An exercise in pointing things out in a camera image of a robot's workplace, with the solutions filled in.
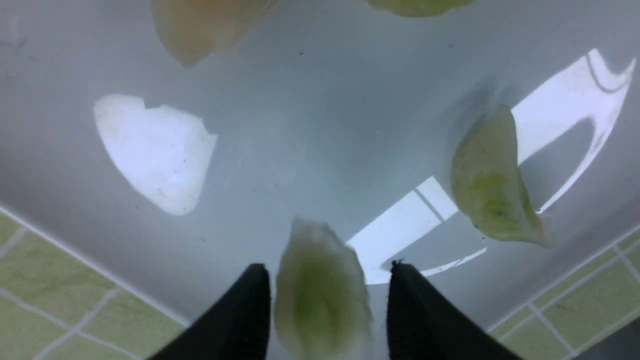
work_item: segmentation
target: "boiled dumpling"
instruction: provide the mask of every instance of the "boiled dumpling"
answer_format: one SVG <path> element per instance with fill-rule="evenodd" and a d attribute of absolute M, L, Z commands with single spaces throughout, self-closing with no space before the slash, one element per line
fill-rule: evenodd
<path fill-rule="evenodd" d="M 156 30 L 185 67 L 235 45 L 276 0 L 152 0 Z"/>
<path fill-rule="evenodd" d="M 546 222 L 533 210 L 518 169 L 515 119 L 498 106 L 458 146 L 451 169 L 456 202 L 485 235 L 552 247 Z"/>
<path fill-rule="evenodd" d="M 405 17 L 431 17 L 469 5 L 473 0 L 369 0 L 374 8 Z"/>
<path fill-rule="evenodd" d="M 328 225 L 294 222 L 276 287 L 275 328 L 294 359 L 371 358 L 364 273 Z"/>

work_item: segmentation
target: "tile grout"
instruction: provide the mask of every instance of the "tile grout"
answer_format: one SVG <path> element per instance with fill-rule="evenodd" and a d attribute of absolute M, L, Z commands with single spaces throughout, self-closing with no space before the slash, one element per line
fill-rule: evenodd
<path fill-rule="evenodd" d="M 89 334 L 87 334 L 87 333 L 86 333 L 86 332 L 84 332 L 84 331 L 78 331 L 76 334 L 77 334 L 78 336 L 82 336 L 83 338 L 85 338 L 85 339 L 87 339 L 87 340 L 93 341 L 94 343 L 98 343 L 98 344 L 100 344 L 100 345 L 104 345 L 104 346 L 106 346 L 106 347 L 108 347 L 108 348 L 111 348 L 111 349 L 113 349 L 113 350 L 116 350 L 117 352 L 119 352 L 119 353 L 121 353 L 121 354 L 124 354 L 124 355 L 127 355 L 127 356 L 129 356 L 130 358 L 132 358 L 132 359 L 134 359 L 134 360 L 143 360 L 143 359 L 142 359 L 142 357 L 137 356 L 136 354 L 134 354 L 134 353 L 132 353 L 132 352 L 130 352 L 130 351 L 128 351 L 128 350 L 125 350 L 125 349 L 123 349 L 123 348 L 117 347 L 115 344 L 110 343 L 110 342 L 108 342 L 108 341 L 104 341 L 104 340 L 99 339 L 99 338 L 96 338 L 96 337 L 95 337 L 95 336 L 93 336 L 93 335 L 89 335 Z"/>
<path fill-rule="evenodd" d="M 631 250 L 632 248 L 635 248 L 636 244 L 633 244 L 632 246 L 630 246 L 627 250 Z M 531 303 L 533 303 L 536 299 L 540 298 L 542 295 L 546 294 L 547 292 L 549 292 L 551 289 L 553 289 L 554 287 L 556 287 L 558 284 L 560 284 L 563 280 L 565 280 L 569 275 L 571 275 L 572 273 L 576 272 L 578 269 L 580 269 L 581 267 L 587 265 L 589 262 L 591 262 L 592 260 L 594 260 L 595 258 L 597 258 L 598 256 L 601 256 L 602 254 L 604 254 L 605 252 L 607 252 L 609 249 L 611 249 L 611 247 L 608 247 L 606 249 L 604 249 L 603 251 L 601 251 L 599 254 L 597 254 L 596 256 L 594 256 L 593 258 L 591 258 L 589 261 L 581 264 L 581 266 L 573 269 L 573 271 L 571 271 L 566 277 L 560 278 L 558 279 L 556 282 L 552 283 L 550 286 L 546 287 L 543 291 L 539 291 L 537 294 L 535 294 L 532 297 Z M 606 262 L 602 263 L 599 267 L 595 268 L 591 273 L 587 274 L 585 277 L 590 276 L 591 274 L 595 273 L 595 272 L 599 272 L 601 270 L 603 270 L 605 267 L 608 267 L 609 262 L 615 262 L 615 257 L 612 259 L 607 260 Z M 572 286 L 570 286 L 569 288 L 567 288 L 565 291 L 563 291 L 562 293 L 560 293 L 560 295 L 552 298 L 551 300 L 549 300 L 544 306 L 541 306 L 540 309 L 541 310 L 545 310 L 546 308 L 548 308 L 548 306 L 550 306 L 553 302 L 556 302 L 559 300 L 559 298 L 561 298 L 562 296 L 566 295 L 565 292 L 569 291 L 572 289 Z M 513 315 L 517 314 L 519 311 L 521 311 L 522 309 L 524 309 L 525 307 L 527 307 L 527 303 L 525 303 L 523 306 L 519 307 L 517 310 L 514 310 L 509 316 L 505 316 L 504 319 L 502 319 L 501 322 L 495 324 L 493 327 L 490 327 L 487 332 L 492 332 L 493 330 L 495 330 L 498 326 L 500 326 L 502 323 L 504 323 L 507 319 L 511 318 Z"/>
<path fill-rule="evenodd" d="M 569 294 L 570 292 L 576 290 L 577 288 L 579 288 L 580 286 L 582 286 L 585 282 L 589 281 L 590 279 L 592 279 L 595 275 L 598 275 L 600 272 L 604 271 L 606 268 L 609 268 L 610 266 L 612 266 L 613 264 L 615 264 L 618 260 L 624 262 L 624 258 L 627 258 L 627 254 L 632 252 L 633 250 L 635 250 L 636 248 L 640 247 L 640 240 L 636 240 L 636 242 L 634 242 L 631 246 L 629 246 L 627 249 L 625 250 L 621 250 L 618 247 L 618 243 L 623 241 L 625 238 L 622 238 L 620 241 L 616 242 L 614 245 L 610 246 L 609 248 L 606 248 L 604 251 L 602 251 L 599 255 L 604 254 L 605 252 L 607 252 L 609 249 L 613 249 L 616 253 L 616 255 L 607 260 L 606 262 L 602 263 L 600 266 L 598 266 L 597 268 L 595 268 L 592 272 L 588 273 L 587 275 L 585 275 L 583 278 L 581 278 L 580 280 L 576 281 L 574 284 L 572 284 L 569 288 L 567 288 L 566 290 L 564 290 L 563 292 L 561 292 L 558 296 L 554 297 L 553 299 L 551 299 L 550 301 L 548 301 L 544 306 L 540 307 L 540 311 L 544 311 L 548 308 L 550 308 L 551 306 L 553 306 L 557 301 L 559 301 L 561 298 L 563 298 L 564 296 L 566 296 L 567 294 Z M 514 311 L 511 315 L 509 315 L 508 317 L 506 317 L 503 321 L 499 322 L 496 326 L 493 326 L 491 329 L 488 330 L 488 332 L 491 332 L 493 330 L 495 330 L 498 326 L 500 326 L 502 323 L 504 323 L 507 319 L 511 318 L 513 315 L 515 315 L 516 313 L 518 313 L 519 311 L 521 311 L 523 308 L 527 307 L 528 305 L 533 306 L 533 301 L 535 301 L 537 298 L 539 298 L 540 296 L 542 296 L 544 293 L 550 291 L 553 287 L 557 286 L 560 282 L 562 282 L 565 278 L 562 278 L 560 280 L 558 280 L 555 284 L 551 285 L 549 288 L 547 288 L 544 292 L 542 292 L 541 294 L 539 294 L 537 297 L 535 297 L 530 303 L 527 303 L 526 305 L 520 307 L 519 309 L 517 309 L 516 311 Z M 498 340 L 502 341 L 504 340 L 507 336 L 511 335 L 513 332 L 515 332 L 517 329 L 521 328 L 521 326 L 523 326 L 526 322 L 528 322 L 529 320 L 531 320 L 531 318 L 533 318 L 534 316 L 536 316 L 536 313 L 527 316 L 526 318 L 524 318 L 522 321 L 518 322 L 516 325 L 514 325 L 509 331 L 507 331 L 504 335 L 502 335 Z"/>
<path fill-rule="evenodd" d="M 53 351 L 55 348 L 59 347 L 65 341 L 67 341 L 69 338 L 75 335 L 78 331 L 80 331 L 83 327 L 85 327 L 85 325 L 88 324 L 96 315 L 98 315 L 100 310 L 102 310 L 102 308 L 111 299 L 113 299 L 113 297 L 118 295 L 118 292 L 120 292 L 120 288 L 117 286 L 109 290 L 98 302 L 98 304 L 96 304 L 93 310 L 91 310 L 88 314 L 84 315 L 83 318 L 80 319 L 80 321 L 77 324 L 71 327 L 63 336 L 60 336 L 58 339 L 55 339 L 53 342 L 48 344 L 44 349 L 42 349 L 38 353 L 38 355 L 33 357 L 33 360 L 43 360 L 45 356 L 48 355 L 51 351 Z"/>
<path fill-rule="evenodd" d="M 549 319 L 542 313 L 542 311 L 531 303 L 529 303 L 528 306 L 529 309 L 531 309 L 531 311 L 533 311 L 533 313 L 538 317 L 538 319 L 540 319 L 542 324 L 544 324 L 544 326 L 556 337 L 556 339 L 560 341 L 562 345 L 569 351 L 569 354 L 571 356 L 578 356 L 579 353 L 573 348 L 573 346 L 571 346 L 571 344 L 569 344 L 569 341 L 567 341 L 564 336 L 560 334 L 554 324 L 549 321 Z"/>
<path fill-rule="evenodd" d="M 85 255 L 83 255 L 82 253 L 78 252 L 75 248 L 66 245 L 64 243 L 64 241 L 61 241 L 59 238 L 57 238 L 55 236 L 51 236 L 51 234 L 43 231 L 42 229 L 39 229 L 38 227 L 33 226 L 32 224 L 30 224 L 29 222 L 23 220 L 22 218 L 19 218 L 18 216 L 14 215 L 10 211 L 8 211 L 6 208 L 3 208 L 1 205 L 0 205 L 0 213 L 5 214 L 10 219 L 12 219 L 13 222 L 15 222 L 16 224 L 19 224 L 21 227 L 26 228 L 28 233 L 33 233 L 33 234 L 37 235 L 39 238 L 41 238 L 42 240 L 45 240 L 46 242 L 54 245 L 55 247 L 57 247 L 58 249 L 62 250 L 63 252 L 65 252 L 66 254 L 71 256 L 72 258 L 74 258 L 74 259 L 80 261 L 81 263 L 85 264 L 87 267 L 91 268 L 94 272 L 96 272 L 96 273 L 100 274 L 101 276 L 105 277 L 107 280 L 110 280 L 111 282 L 119 285 L 123 290 L 129 292 L 131 295 L 134 295 L 135 297 L 137 297 L 140 300 L 144 301 L 144 303 L 146 303 L 147 305 L 149 305 L 149 306 L 153 307 L 154 309 L 158 310 L 159 312 L 164 314 L 166 317 L 168 317 L 169 319 L 172 319 L 173 321 L 177 322 L 181 326 L 189 327 L 191 325 L 191 323 L 193 322 L 188 317 L 185 317 L 184 315 L 176 313 L 175 311 L 173 311 L 169 307 L 167 307 L 167 306 L 163 305 L 162 303 L 158 302 L 153 297 L 148 296 L 143 291 L 140 291 L 139 289 L 135 288 L 133 285 L 131 285 L 128 282 L 124 281 L 120 277 L 115 276 L 114 274 L 112 274 L 108 269 L 104 268 L 103 266 L 100 266 L 100 265 L 94 263 L 93 261 L 90 261 Z"/>
<path fill-rule="evenodd" d="M 527 316 L 526 318 L 524 318 L 524 320 L 522 320 L 521 322 L 517 323 L 514 327 L 512 327 L 509 331 L 505 332 L 504 335 L 502 335 L 498 341 L 502 342 L 503 340 L 505 340 L 507 337 L 509 337 L 509 335 L 513 334 L 514 332 L 516 332 L 519 328 L 523 327 L 524 324 L 526 324 L 528 321 L 530 321 L 531 319 L 533 319 L 534 317 L 536 317 L 536 314 L 533 313 L 529 316 Z"/>
<path fill-rule="evenodd" d="M 53 315 L 50 315 L 49 313 L 46 313 L 40 309 L 38 309 L 35 306 L 31 306 L 29 304 L 27 304 L 26 302 L 24 302 L 22 299 L 20 299 L 19 297 L 15 296 L 12 292 L 10 292 L 9 290 L 5 289 L 5 288 L 0 288 L 0 297 L 4 297 L 5 299 L 15 303 L 16 305 L 20 306 L 21 308 L 25 309 L 26 311 L 30 311 L 32 313 L 36 313 L 42 317 L 44 317 L 45 319 L 47 319 L 48 321 L 56 324 L 57 326 L 65 329 L 65 330 L 69 330 L 72 327 L 69 326 L 67 323 L 65 323 L 64 321 L 60 320 L 59 318 L 56 318 Z M 78 334 L 79 336 L 82 336 L 88 340 L 92 340 L 98 344 L 104 345 L 108 348 L 112 348 L 113 350 L 116 350 L 117 352 L 120 352 L 122 354 L 125 354 L 129 357 L 131 357 L 134 360 L 142 360 L 141 357 L 137 356 L 136 354 L 133 354 L 123 348 L 118 347 L 117 345 L 110 343 L 108 341 L 104 341 L 102 339 L 98 339 L 95 336 L 89 335 L 83 331 L 77 331 L 76 334 Z"/>
<path fill-rule="evenodd" d="M 620 248 L 617 245 L 614 245 L 613 250 L 620 256 L 620 258 L 622 259 L 622 262 L 625 264 L 627 269 L 634 276 L 636 281 L 640 284 L 640 274 L 638 273 L 638 270 L 636 269 L 636 267 L 631 263 L 627 255 L 623 253 L 622 250 L 620 250 Z"/>
<path fill-rule="evenodd" d="M 581 347 L 578 348 L 578 350 L 580 352 L 583 352 L 585 350 L 588 349 L 587 345 L 589 345 L 591 342 L 597 340 L 598 338 L 600 338 L 602 335 L 606 334 L 607 331 L 615 328 L 616 326 L 625 323 L 629 320 L 629 318 L 631 316 L 633 316 L 635 314 L 635 312 L 640 311 L 640 306 L 635 308 L 633 311 L 631 311 L 629 314 L 627 314 L 625 317 L 623 317 L 622 319 L 618 320 L 617 322 L 614 322 L 613 324 L 611 324 L 610 326 L 606 327 L 603 331 L 600 331 L 597 335 L 593 336 L 591 339 L 588 339 L 587 342 L 585 342 L 584 345 L 582 345 Z"/>
<path fill-rule="evenodd" d="M 0 259 L 5 257 L 9 250 L 15 246 L 15 244 L 19 243 L 22 238 L 27 235 L 29 229 L 24 226 L 20 226 L 14 233 L 9 237 L 9 240 L 2 246 L 0 246 Z"/>
<path fill-rule="evenodd" d="M 36 313 L 44 318 L 46 318 L 48 321 L 56 324 L 57 326 L 60 326 L 61 328 L 65 329 L 65 330 L 69 330 L 71 328 L 71 326 L 67 325 L 67 323 L 65 323 L 64 321 L 60 320 L 59 318 L 56 318 L 53 315 L 50 315 L 49 313 L 45 313 L 44 311 L 38 309 L 35 306 L 31 306 L 29 304 L 27 304 L 26 302 L 22 301 L 22 299 L 20 299 L 19 297 L 15 296 L 14 294 L 12 294 L 9 290 L 5 289 L 5 288 L 0 288 L 0 296 L 4 297 L 5 299 L 14 302 L 16 305 L 20 306 L 21 308 L 27 310 L 27 311 L 31 311 L 32 313 Z"/>

